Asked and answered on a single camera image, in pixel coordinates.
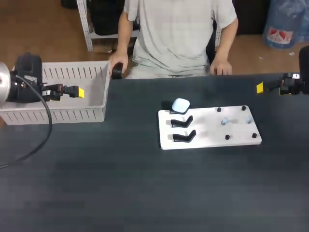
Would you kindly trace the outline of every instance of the person's hand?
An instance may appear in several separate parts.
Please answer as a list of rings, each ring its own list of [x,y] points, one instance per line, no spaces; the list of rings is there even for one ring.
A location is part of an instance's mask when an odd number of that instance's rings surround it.
[[[128,63],[129,63],[127,51],[122,52],[122,51],[117,50],[114,54],[111,55],[109,61],[111,63],[110,75],[112,75],[112,69],[114,68],[114,66],[117,63],[123,63],[124,64],[123,67],[122,67],[122,73],[124,73],[127,69]]]
[[[232,65],[227,59],[215,58],[210,71],[211,75],[232,75]]]

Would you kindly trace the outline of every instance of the white board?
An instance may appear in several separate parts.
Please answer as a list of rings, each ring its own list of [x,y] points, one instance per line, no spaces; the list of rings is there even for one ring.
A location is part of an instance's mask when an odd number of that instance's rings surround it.
[[[189,109],[185,115],[171,114],[169,110],[159,111],[160,143],[163,150],[189,149],[219,146],[259,145],[262,142],[260,133],[256,127],[254,118],[248,106],[242,111],[243,106],[217,108]],[[193,122],[188,128],[173,128],[171,120],[186,121],[193,116]],[[247,118],[252,117],[252,122],[247,124]],[[229,122],[221,125],[227,118]],[[190,143],[174,142],[173,134],[188,136],[196,130],[197,135]]]

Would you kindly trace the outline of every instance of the dark table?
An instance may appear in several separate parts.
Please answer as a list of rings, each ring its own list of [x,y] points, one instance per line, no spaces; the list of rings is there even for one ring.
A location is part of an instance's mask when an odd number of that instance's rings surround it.
[[[308,232],[309,96],[256,94],[279,77],[111,81],[105,122],[54,125],[39,153],[0,170],[1,231]],[[161,150],[157,112],[179,97],[248,105],[262,144]],[[3,128],[1,161],[46,130]]]

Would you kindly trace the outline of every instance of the person's arm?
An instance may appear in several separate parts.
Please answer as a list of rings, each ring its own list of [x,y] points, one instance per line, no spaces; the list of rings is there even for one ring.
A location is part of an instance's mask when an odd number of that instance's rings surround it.
[[[128,20],[128,13],[122,12],[118,25],[117,51],[127,53],[127,48],[133,31],[133,22]]]
[[[236,18],[230,25],[222,29],[220,45],[217,49],[216,58],[219,58],[220,60],[227,60],[228,53],[237,33],[237,28],[238,19]]]
[[[117,51],[111,55],[111,74],[112,69],[117,63],[123,63],[122,73],[125,72],[128,65],[127,47],[130,43],[133,21],[138,14],[138,0],[125,0],[124,10],[120,15],[118,24],[118,46]]]
[[[110,75],[112,74],[112,69],[117,63],[123,63],[122,73],[124,73],[127,69],[129,63],[129,59],[127,56],[127,47],[131,39],[132,31],[133,31],[133,22],[128,20],[128,13],[123,11],[120,16],[118,24],[117,50],[110,57],[111,62]]]
[[[222,34],[210,72],[216,75],[232,74],[232,66],[227,58],[238,28],[235,8],[232,0],[215,0],[212,7],[214,19],[222,29]]]

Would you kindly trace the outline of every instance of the person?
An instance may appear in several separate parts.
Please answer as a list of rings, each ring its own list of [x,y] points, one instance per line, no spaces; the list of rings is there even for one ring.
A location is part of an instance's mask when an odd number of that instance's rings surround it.
[[[227,58],[238,28],[232,0],[126,0],[111,70],[119,62],[124,64],[122,72],[127,69],[127,48],[137,18],[140,32],[133,53],[137,66],[127,79],[232,74]],[[210,66],[206,47],[213,20],[222,33]]]

